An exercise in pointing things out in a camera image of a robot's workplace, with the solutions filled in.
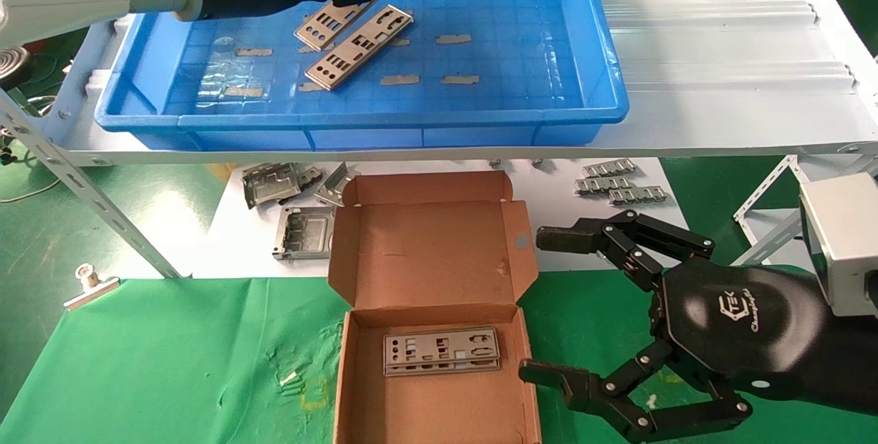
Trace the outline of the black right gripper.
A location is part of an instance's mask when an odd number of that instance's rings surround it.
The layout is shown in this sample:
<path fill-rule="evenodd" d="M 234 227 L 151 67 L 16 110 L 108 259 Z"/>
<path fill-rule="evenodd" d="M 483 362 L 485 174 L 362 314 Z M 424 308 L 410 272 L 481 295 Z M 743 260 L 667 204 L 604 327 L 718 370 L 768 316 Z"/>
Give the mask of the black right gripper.
<path fill-rule="evenodd" d="M 775 401 L 876 402 L 876 318 L 834 315 L 810 274 L 719 266 L 706 260 L 711 239 L 634 210 L 540 227 L 536 247 L 601 255 L 640 290 L 656 291 L 654 334 L 665 341 L 653 341 L 608 377 L 533 359 L 519 364 L 521 381 L 558 390 L 569 410 L 605 420 L 627 442 L 733 430 L 752 416 L 734 390 Z M 663 275 L 650 250 L 682 263 Z M 637 406 L 631 392 L 665 366 L 711 400 Z"/>

